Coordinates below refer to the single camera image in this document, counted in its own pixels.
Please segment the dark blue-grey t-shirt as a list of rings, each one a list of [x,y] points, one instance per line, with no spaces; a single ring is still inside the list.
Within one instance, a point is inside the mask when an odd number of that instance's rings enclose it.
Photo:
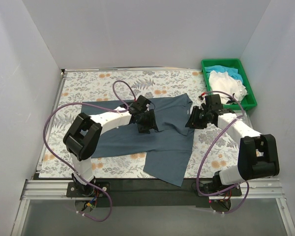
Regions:
[[[186,93],[151,101],[158,131],[141,134],[130,124],[104,133],[91,156],[98,177],[155,177],[181,186],[193,147],[194,130],[185,127],[192,101]]]

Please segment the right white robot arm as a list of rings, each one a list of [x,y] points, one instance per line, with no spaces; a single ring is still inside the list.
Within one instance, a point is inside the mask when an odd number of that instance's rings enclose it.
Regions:
[[[201,196],[224,195],[239,184],[259,178],[277,176],[280,172],[276,139],[271,134],[262,134],[246,125],[231,109],[221,102],[221,91],[204,92],[200,95],[201,106],[194,106],[187,128],[205,129],[213,124],[221,129],[209,146],[213,148],[218,139],[227,133],[239,146],[237,164],[217,171],[211,182],[200,185],[196,178],[196,191]]]

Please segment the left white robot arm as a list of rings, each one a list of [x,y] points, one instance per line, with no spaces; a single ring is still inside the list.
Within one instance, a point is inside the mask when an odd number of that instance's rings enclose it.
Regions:
[[[99,138],[107,131],[137,124],[139,133],[158,131],[152,102],[142,95],[133,102],[124,103],[114,110],[88,116],[80,113],[64,136],[63,142],[71,154],[74,173],[72,179],[76,190],[85,197],[95,190],[95,176],[91,169],[91,156],[96,150]]]

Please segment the floral patterned table mat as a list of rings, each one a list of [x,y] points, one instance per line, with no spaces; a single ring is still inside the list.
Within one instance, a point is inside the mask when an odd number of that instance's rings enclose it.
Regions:
[[[71,157],[63,144],[75,117],[81,112],[82,102],[174,97],[186,93],[194,105],[200,105],[199,95],[206,90],[200,70],[135,70],[135,71],[73,71],[66,72],[58,93],[57,113],[50,122],[47,140],[50,149],[37,167],[40,178],[69,178]],[[221,136],[213,148],[209,146],[219,135],[219,129],[209,125],[194,134],[193,152],[189,159],[186,178],[211,177],[216,171],[237,162],[238,146],[227,134]]]

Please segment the white t-shirt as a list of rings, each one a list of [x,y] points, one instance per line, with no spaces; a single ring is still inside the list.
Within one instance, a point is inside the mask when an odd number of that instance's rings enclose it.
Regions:
[[[225,92],[238,102],[241,102],[248,94],[243,82],[232,78],[228,72],[216,72],[213,70],[209,73],[208,82],[212,91]]]

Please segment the green plastic bin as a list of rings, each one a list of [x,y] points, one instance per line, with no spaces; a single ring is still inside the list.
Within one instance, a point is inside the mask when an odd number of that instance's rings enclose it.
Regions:
[[[244,110],[251,110],[252,108],[257,106],[257,101],[254,96],[254,93],[251,89],[249,80],[246,76],[245,70],[242,66],[242,63],[239,59],[231,58],[231,59],[203,59],[201,61],[202,72],[206,84],[206,88],[208,91],[212,91],[211,86],[209,85],[209,72],[206,70],[206,67],[209,66],[225,66],[229,68],[235,68],[238,70],[238,74],[242,77],[243,85],[246,87],[248,94],[241,101],[241,105]]]

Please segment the light blue t-shirt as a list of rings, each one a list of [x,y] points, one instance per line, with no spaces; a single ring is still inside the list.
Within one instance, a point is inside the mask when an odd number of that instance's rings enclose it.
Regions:
[[[208,77],[209,77],[209,74],[211,71],[220,72],[220,73],[228,72],[228,75],[230,77],[232,77],[235,80],[239,80],[243,83],[243,78],[238,73],[238,69],[236,69],[236,68],[231,68],[231,67],[226,67],[226,66],[221,66],[221,65],[214,65],[214,66],[205,67],[205,70],[206,70]]]

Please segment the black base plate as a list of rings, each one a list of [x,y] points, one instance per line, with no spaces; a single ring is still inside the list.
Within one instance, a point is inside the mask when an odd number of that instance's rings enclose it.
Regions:
[[[209,197],[198,194],[195,178],[185,178],[181,187],[154,178],[98,178],[95,185],[105,189],[112,198],[114,207],[210,207]],[[109,207],[109,200],[101,191],[88,187],[87,193],[82,193],[77,186],[78,184],[69,182],[66,197],[87,200],[96,195],[97,207]],[[212,179],[199,179],[199,189],[206,194],[224,190],[226,187],[215,188]]]

